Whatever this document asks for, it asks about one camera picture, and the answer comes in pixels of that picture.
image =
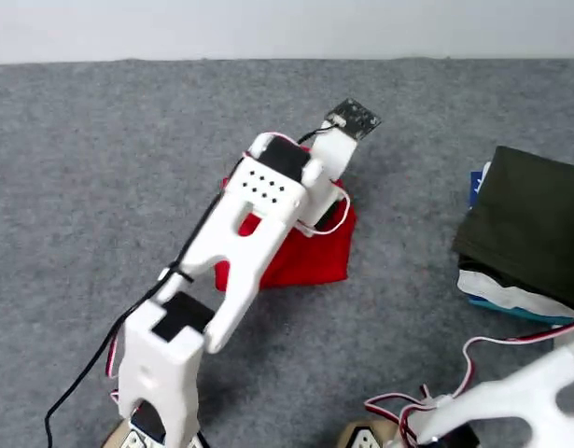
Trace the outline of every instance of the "circuit board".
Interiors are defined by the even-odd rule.
[[[326,121],[339,126],[341,131],[358,141],[382,122],[380,117],[353,98],[347,98],[330,110]]]

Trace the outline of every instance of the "white wall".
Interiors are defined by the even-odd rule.
[[[0,0],[0,63],[574,57],[574,0]]]

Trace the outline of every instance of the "black wire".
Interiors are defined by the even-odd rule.
[[[197,431],[197,438],[200,440],[203,448],[211,448],[208,441],[205,439],[201,431]]]
[[[317,133],[323,133],[325,131],[329,131],[330,129],[334,129],[334,128],[338,128],[339,125],[334,123],[331,124],[330,126],[328,126],[327,128],[317,128],[314,129],[313,131],[307,133],[306,135],[304,135],[302,138],[300,138],[299,140],[297,140],[297,143],[300,145],[303,142],[306,142],[307,140],[309,140],[310,138],[312,138],[314,135],[316,135]]]
[[[112,338],[114,338],[114,336],[119,332],[120,327],[122,326],[124,321],[127,319],[127,317],[129,317],[129,315],[133,311],[135,311],[144,301],[147,301],[147,300],[151,299],[152,297],[154,297],[154,295],[160,290],[160,288],[168,281],[170,276],[173,273],[178,272],[179,263],[181,262],[182,258],[185,256],[185,254],[187,253],[189,247],[193,243],[193,240],[195,239],[197,234],[202,229],[204,222],[208,219],[208,217],[210,216],[210,213],[212,213],[212,210],[214,209],[214,207],[216,206],[216,204],[220,200],[221,196],[222,196],[222,192],[217,194],[216,197],[212,200],[212,202],[210,202],[210,204],[206,208],[205,212],[203,212],[202,217],[200,217],[200,220],[195,225],[195,229],[193,229],[193,232],[188,237],[187,241],[183,244],[183,247],[181,247],[181,250],[178,253],[178,256],[168,266],[169,269],[166,272],[166,274],[164,275],[164,277],[161,278],[158,282],[156,282],[156,285],[151,287],[146,292],[146,294],[144,294],[144,296],[141,299],[139,299],[130,308],[128,308],[122,315],[120,315],[120,317],[115,321],[115,323],[112,324],[112,327],[110,327],[110,330],[108,331],[108,333],[104,337],[104,340],[102,341],[102,343],[100,344],[98,349],[95,351],[95,353],[91,357],[90,361],[83,368],[83,370],[81,371],[79,376],[76,378],[76,380],[69,386],[68,389],[66,389],[66,391],[61,395],[61,397],[56,401],[56,403],[54,403],[52,405],[52,407],[50,409],[48,409],[48,411],[46,412],[46,416],[44,417],[44,427],[46,429],[46,436],[48,438],[48,448],[52,448],[52,446],[53,446],[53,444],[52,444],[52,432],[50,431],[50,418],[52,417],[52,415],[71,396],[71,394],[73,392],[75,392],[75,389],[77,389],[79,384],[85,379],[85,377],[88,375],[88,373],[90,373],[90,370],[93,368],[94,364],[98,361],[98,358],[102,355],[104,350],[106,350],[106,347],[110,343],[110,340]]]

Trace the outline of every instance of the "gray carpet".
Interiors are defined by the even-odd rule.
[[[0,66],[0,447],[44,447],[45,410],[170,261],[257,133],[299,136],[353,96],[384,124],[344,182],[350,278],[262,293],[201,371],[213,447],[330,447],[362,400],[460,381],[476,333],[541,329],[469,306],[449,247],[497,144],[574,162],[574,62]],[[196,297],[218,304],[208,275]],[[478,380],[549,346],[474,350]],[[53,419],[57,447],[116,421],[103,362]],[[515,424],[478,425],[516,446]]]

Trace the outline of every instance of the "robotic arm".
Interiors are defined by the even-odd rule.
[[[279,133],[256,138],[178,261],[177,272],[125,321],[119,413],[133,429],[158,446],[188,446],[199,430],[196,378],[203,352],[217,353],[227,343],[291,229],[309,237],[326,233],[314,225],[336,201],[350,201],[333,181],[346,168],[357,141],[379,122],[347,100],[327,115],[309,151]],[[250,213],[260,222],[251,235],[240,236]],[[231,268],[224,301],[213,312],[190,296],[188,279],[222,260]],[[158,434],[134,418],[142,402],[158,414]]]

